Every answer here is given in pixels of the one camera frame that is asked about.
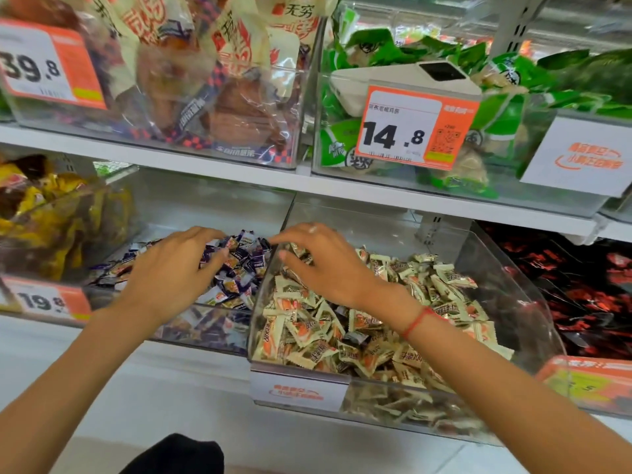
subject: qr code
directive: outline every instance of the qr code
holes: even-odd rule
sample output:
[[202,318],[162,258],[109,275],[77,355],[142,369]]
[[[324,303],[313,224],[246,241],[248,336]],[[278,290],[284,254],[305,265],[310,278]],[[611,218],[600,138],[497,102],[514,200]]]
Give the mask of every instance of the qr code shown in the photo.
[[452,153],[454,147],[461,140],[461,132],[454,131],[454,129],[439,128],[437,130],[437,136],[432,144],[431,151],[438,153]]

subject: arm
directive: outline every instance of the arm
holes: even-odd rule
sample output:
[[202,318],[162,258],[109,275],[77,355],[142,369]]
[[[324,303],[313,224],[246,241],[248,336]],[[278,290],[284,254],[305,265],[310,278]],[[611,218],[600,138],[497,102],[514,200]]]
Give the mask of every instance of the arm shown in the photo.
[[127,286],[26,391],[0,413],[0,474],[45,474],[123,361],[209,286],[225,251],[198,270],[205,244],[223,237],[193,227],[138,257]]
[[280,255],[318,294],[408,332],[415,350],[532,474],[632,470],[632,446],[625,439],[442,318],[423,315],[404,286],[373,276],[339,233],[300,224],[271,242],[310,251],[314,266],[287,251]]

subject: hand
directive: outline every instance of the hand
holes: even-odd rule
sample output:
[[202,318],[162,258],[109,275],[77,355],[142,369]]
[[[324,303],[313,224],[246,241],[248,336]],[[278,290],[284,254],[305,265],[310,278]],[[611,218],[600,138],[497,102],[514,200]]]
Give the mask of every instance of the hand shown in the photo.
[[153,333],[208,290],[228,249],[215,253],[202,269],[198,269],[200,259],[206,243],[224,237],[217,229],[194,226],[162,239],[138,256],[127,285],[111,310],[142,315],[148,332]]
[[313,257],[308,266],[293,253],[279,257],[312,291],[327,301],[367,311],[377,291],[388,283],[376,277],[342,235],[321,223],[301,223],[270,238],[270,243],[296,243]]

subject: orange logo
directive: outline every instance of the orange logo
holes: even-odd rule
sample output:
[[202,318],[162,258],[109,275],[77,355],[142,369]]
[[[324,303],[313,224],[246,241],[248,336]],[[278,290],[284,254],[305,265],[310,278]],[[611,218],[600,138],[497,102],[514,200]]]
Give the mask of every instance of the orange logo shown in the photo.
[[274,389],[270,390],[270,394],[279,396],[280,398],[314,399],[316,401],[323,401],[325,399],[315,390],[283,386],[281,384],[275,384]]
[[623,166],[621,153],[604,146],[589,145],[587,143],[573,143],[565,155],[558,156],[555,164],[564,169],[574,171],[583,167],[619,169]]

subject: red string bracelet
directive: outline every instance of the red string bracelet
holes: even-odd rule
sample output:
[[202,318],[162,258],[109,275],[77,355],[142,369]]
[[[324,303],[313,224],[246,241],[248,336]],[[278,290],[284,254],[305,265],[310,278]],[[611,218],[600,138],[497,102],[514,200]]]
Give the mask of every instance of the red string bracelet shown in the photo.
[[408,326],[406,328],[406,331],[404,331],[401,335],[401,337],[403,337],[404,339],[406,339],[408,341],[408,336],[410,335],[410,333],[413,332],[413,329],[415,329],[415,327],[417,327],[417,325],[422,321],[423,318],[425,318],[427,315],[435,315],[438,316],[438,314],[432,310],[431,307],[429,306],[424,306],[422,308],[422,311],[417,315],[417,317],[415,319],[413,319],[413,322],[410,324],[410,326]]

